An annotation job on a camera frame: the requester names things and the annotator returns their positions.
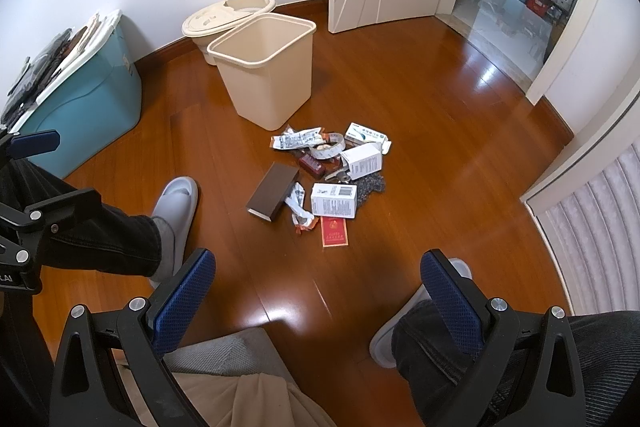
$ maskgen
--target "red envelope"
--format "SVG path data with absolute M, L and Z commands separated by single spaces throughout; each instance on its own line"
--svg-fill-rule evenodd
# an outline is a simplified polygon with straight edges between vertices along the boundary
M 347 239 L 347 220 L 343 217 L 320 217 L 323 247 L 345 247 Z

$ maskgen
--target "white storage box lid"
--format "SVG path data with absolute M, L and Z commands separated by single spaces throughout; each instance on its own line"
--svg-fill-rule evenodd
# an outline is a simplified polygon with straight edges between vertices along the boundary
M 182 24 L 185 37 L 204 37 L 231 30 L 251 14 L 270 12 L 275 0 L 225 0 L 209 5 L 189 16 Z

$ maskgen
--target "black metal frame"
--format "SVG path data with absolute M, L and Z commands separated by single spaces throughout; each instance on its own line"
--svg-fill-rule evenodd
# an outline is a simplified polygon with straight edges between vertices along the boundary
M 204 252 L 199 248 L 192 253 L 178 273 L 162 283 L 149 299 L 132 299 L 120 311 L 92 314 L 82 305 L 72 310 L 56 358 L 50 427 L 140 425 L 112 348 L 124 350 L 127 365 L 159 426 L 207 427 L 154 351 L 148 326 L 148 315 L 154 308 L 164 306 L 166 296 L 174 294 Z M 140 308 L 139 299 L 144 303 Z
M 527 350 L 511 396 L 497 426 L 583 427 L 584 384 L 574 337 L 564 312 L 516 312 L 487 299 L 476 284 L 457 273 L 444 254 L 431 250 L 465 296 L 482 324 L 484 349 L 434 418 L 435 427 L 477 427 L 482 422 L 514 351 Z

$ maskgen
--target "black pants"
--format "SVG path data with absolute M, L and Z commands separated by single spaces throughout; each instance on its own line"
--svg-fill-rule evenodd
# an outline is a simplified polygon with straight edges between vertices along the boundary
M 18 210 L 66 194 L 74 187 L 27 160 L 0 170 L 0 202 Z M 14 242 L 15 232 L 0 227 Z M 151 276 L 160 263 L 158 228 L 148 216 L 127 216 L 102 206 L 100 215 L 53 236 L 40 262 L 66 269 L 94 269 Z M 0 416 L 2 425 L 48 425 L 53 364 L 33 319 L 30 297 L 4 294 L 0 317 Z
M 640 371 L 640 312 L 569 317 L 584 379 L 588 427 L 604 426 Z M 400 319 L 392 350 L 425 425 L 472 364 L 460 352 L 431 301 Z M 522 352 L 516 352 L 498 387 L 484 425 L 496 422 L 509 396 Z

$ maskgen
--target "brown box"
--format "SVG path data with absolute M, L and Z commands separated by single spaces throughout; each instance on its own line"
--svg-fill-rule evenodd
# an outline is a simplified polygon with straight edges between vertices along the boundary
M 255 216 L 273 221 L 284 199 L 298 180 L 298 168 L 273 163 L 246 205 Z

